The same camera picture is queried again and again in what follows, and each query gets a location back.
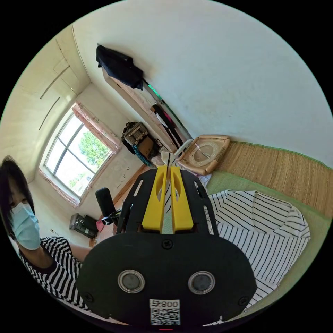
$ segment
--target label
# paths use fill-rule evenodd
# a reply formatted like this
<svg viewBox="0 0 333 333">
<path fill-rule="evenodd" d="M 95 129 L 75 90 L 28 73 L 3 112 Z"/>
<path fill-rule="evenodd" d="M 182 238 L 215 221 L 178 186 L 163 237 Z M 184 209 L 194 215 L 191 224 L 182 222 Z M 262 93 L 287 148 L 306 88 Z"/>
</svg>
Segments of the label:
<svg viewBox="0 0 333 333">
<path fill-rule="evenodd" d="M 152 325 L 180 325 L 179 299 L 150 299 L 149 307 Z"/>
</svg>

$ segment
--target striped shirt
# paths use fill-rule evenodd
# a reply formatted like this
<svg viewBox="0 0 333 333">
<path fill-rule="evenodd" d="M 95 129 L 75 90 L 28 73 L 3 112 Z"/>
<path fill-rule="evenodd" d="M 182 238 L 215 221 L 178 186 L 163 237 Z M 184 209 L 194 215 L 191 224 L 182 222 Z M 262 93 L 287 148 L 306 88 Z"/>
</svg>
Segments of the striped shirt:
<svg viewBox="0 0 333 333">
<path fill-rule="evenodd" d="M 169 155 L 168 165 L 179 166 L 173 155 Z M 206 187 L 207 179 L 199 179 Z M 240 248 L 251 264 L 257 290 L 247 305 L 249 308 L 279 286 L 303 252 L 310 240 L 308 223 L 290 203 L 257 191 L 225 190 L 209 198 L 219 236 Z M 168 184 L 164 216 L 170 214 L 170 209 L 171 188 Z M 206 218 L 213 234 L 207 210 Z"/>
<path fill-rule="evenodd" d="M 38 268 L 19 252 L 26 269 L 56 299 L 89 311 L 76 289 L 81 263 L 73 256 L 68 241 L 63 237 L 47 237 L 41 239 L 41 246 L 53 258 L 52 265 L 49 268 Z"/>
</svg>

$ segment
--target green foliage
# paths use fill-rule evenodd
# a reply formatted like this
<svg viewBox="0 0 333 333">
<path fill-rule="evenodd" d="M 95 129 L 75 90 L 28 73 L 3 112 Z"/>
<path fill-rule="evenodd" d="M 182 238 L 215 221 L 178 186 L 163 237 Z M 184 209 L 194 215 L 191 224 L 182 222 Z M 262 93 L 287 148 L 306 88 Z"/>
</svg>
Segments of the green foliage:
<svg viewBox="0 0 333 333">
<path fill-rule="evenodd" d="M 74 179 L 71 179 L 69 181 L 69 187 L 73 188 L 76 185 L 76 183 L 83 178 L 83 176 L 84 176 L 84 173 L 80 173 L 77 177 L 75 177 Z"/>
<path fill-rule="evenodd" d="M 90 165 L 96 165 L 99 168 L 105 161 L 110 149 L 98 140 L 90 131 L 83 134 L 79 143 L 80 151 L 87 157 Z"/>
</svg>

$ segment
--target blue rope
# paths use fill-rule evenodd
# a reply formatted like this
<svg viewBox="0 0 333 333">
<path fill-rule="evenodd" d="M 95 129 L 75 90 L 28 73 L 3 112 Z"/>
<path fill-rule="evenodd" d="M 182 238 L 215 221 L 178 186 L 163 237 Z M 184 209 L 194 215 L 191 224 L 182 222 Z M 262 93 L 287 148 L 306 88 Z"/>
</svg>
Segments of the blue rope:
<svg viewBox="0 0 333 333">
<path fill-rule="evenodd" d="M 139 157 L 139 159 L 142 161 L 142 163 L 146 164 L 147 166 L 151 167 L 152 164 L 141 154 L 139 151 L 139 148 L 137 145 L 133 145 L 133 150 L 135 152 L 135 155 Z"/>
</svg>

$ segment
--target screw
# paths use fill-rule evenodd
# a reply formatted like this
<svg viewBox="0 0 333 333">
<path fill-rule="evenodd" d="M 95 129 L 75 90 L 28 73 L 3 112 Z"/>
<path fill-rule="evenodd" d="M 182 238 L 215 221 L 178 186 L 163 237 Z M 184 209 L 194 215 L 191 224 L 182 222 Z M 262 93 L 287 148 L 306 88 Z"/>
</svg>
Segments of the screw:
<svg viewBox="0 0 333 333">
<path fill-rule="evenodd" d="M 170 250 L 173 247 L 173 242 L 170 239 L 165 239 L 162 242 L 162 247 L 165 250 Z"/>
<path fill-rule="evenodd" d="M 240 298 L 240 300 L 238 301 L 238 305 L 245 305 L 249 302 L 249 299 L 246 296 L 243 296 Z"/>
<path fill-rule="evenodd" d="M 86 292 L 84 295 L 83 295 L 83 298 L 85 298 L 85 300 L 87 302 L 93 302 L 94 301 L 94 298 L 91 294 L 89 294 L 88 292 Z"/>
</svg>

